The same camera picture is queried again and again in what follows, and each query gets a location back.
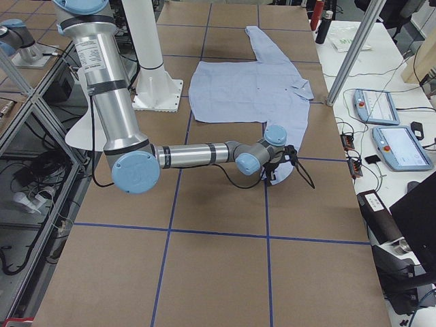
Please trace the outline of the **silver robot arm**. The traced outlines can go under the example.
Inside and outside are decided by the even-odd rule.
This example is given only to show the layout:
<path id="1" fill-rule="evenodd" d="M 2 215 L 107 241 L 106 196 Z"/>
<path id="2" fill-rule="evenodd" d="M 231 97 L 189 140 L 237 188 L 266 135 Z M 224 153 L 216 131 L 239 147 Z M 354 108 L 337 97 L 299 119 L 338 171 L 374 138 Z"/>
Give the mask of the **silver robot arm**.
<path id="1" fill-rule="evenodd" d="M 163 169 L 225 163 L 274 184 L 292 171 L 312 183 L 297 157 L 313 98 L 311 87 L 259 27 L 245 28 L 254 61 L 198 64 L 190 82 L 189 103 L 195 118 L 204 123 L 265 123 L 263 136 L 253 144 L 158 146 L 140 131 L 136 110 L 177 111 L 183 81 L 173 79 L 164 67 L 151 2 L 123 2 L 140 69 L 135 95 L 124 75 L 109 2 L 54 4 L 59 33 L 73 41 L 87 83 L 90 130 L 102 127 L 104 141 L 99 150 L 119 189 L 144 193 L 157 184 Z"/>

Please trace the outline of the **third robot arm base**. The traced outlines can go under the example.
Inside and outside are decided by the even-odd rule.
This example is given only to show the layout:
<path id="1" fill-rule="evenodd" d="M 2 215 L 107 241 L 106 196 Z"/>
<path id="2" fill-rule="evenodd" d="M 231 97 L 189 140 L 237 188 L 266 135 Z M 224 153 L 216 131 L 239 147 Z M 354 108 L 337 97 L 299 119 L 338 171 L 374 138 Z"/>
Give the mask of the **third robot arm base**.
<path id="1" fill-rule="evenodd" d="M 26 24 L 17 18 L 1 22 L 1 49 L 16 67 L 42 69 L 57 48 L 38 44 Z"/>

